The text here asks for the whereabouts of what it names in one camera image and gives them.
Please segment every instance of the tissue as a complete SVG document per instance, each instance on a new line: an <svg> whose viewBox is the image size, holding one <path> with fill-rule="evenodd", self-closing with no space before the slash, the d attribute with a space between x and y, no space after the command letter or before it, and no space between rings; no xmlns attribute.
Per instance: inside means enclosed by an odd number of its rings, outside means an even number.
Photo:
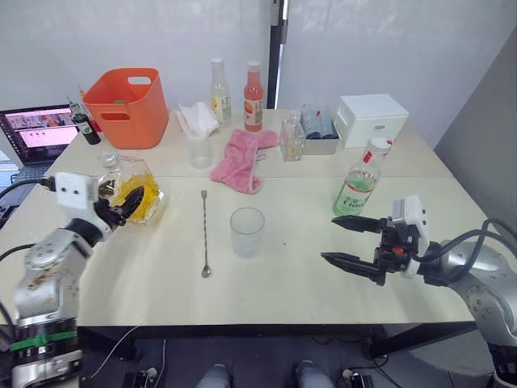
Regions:
<svg viewBox="0 0 517 388"><path fill-rule="evenodd" d="M175 111L182 130L188 137L208 137L219 123L206 103L195 103L191 108L179 105L180 111Z"/></svg>

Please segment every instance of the person's leg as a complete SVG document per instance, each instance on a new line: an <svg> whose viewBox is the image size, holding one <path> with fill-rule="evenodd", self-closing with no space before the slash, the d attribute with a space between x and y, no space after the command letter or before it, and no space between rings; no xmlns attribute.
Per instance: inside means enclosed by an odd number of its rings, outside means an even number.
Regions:
<svg viewBox="0 0 517 388"><path fill-rule="evenodd" d="M223 364L215 364L204 374L195 388L231 388L228 370Z"/></svg>
<svg viewBox="0 0 517 388"><path fill-rule="evenodd" d="M334 388L334 384L318 364L302 361L296 367L298 388Z"/></svg>

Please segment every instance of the clear plastic cup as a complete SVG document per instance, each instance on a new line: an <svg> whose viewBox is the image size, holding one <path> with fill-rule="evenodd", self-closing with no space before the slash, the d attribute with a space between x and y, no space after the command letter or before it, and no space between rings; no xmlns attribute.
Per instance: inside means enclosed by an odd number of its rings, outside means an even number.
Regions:
<svg viewBox="0 0 517 388"><path fill-rule="evenodd" d="M252 259L260 254L263 244L266 219L260 210L241 208L233 212L229 219L232 230L232 246L235 253Z"/></svg>
<svg viewBox="0 0 517 388"><path fill-rule="evenodd" d="M188 153L194 168L212 165L212 145L208 137L187 137Z"/></svg>

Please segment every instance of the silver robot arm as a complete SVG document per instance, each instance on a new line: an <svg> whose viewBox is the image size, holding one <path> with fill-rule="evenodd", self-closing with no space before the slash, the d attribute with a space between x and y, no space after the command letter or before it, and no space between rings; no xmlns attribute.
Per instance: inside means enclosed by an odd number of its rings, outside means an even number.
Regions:
<svg viewBox="0 0 517 388"><path fill-rule="evenodd" d="M475 242L463 241L490 234L503 242L501 236L481 228L452 242L431 242L426 210L418 196L396 201L392 217L375 220L344 216L332 222L349 230L380 233L381 241L373 264L340 252L322 253L324 259L378 285L385 284L387 272L401 272L404 277L420 275L429 285L453 289L464 300L488 344L496 382L517 388L517 274L496 250L480 245L477 251ZM505 245L515 255L516 249L508 242Z"/></svg>
<svg viewBox="0 0 517 388"><path fill-rule="evenodd" d="M17 327L13 356L14 388L64 381L78 374L79 279L93 246L122 226L141 203L144 188L133 190L123 205L99 200L94 177L56 175L57 202L70 218L25 257L26 272L15 292Z"/></svg>
<svg viewBox="0 0 517 388"><path fill-rule="evenodd" d="M462 242L435 265L450 276L465 264L475 245ZM421 264L419 271L425 273L431 265ZM495 380L500 386L516 388L517 274L500 253L483 246L470 271L448 287L461 296L476 320L494 361Z"/></svg>

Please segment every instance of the white storage box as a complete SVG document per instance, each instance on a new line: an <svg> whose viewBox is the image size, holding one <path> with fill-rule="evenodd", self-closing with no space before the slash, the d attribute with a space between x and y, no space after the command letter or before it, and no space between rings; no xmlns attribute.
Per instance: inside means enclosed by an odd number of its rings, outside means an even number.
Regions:
<svg viewBox="0 0 517 388"><path fill-rule="evenodd" d="M370 137L395 140L410 114L390 95L343 95L334 127L343 147L365 147Z"/></svg>

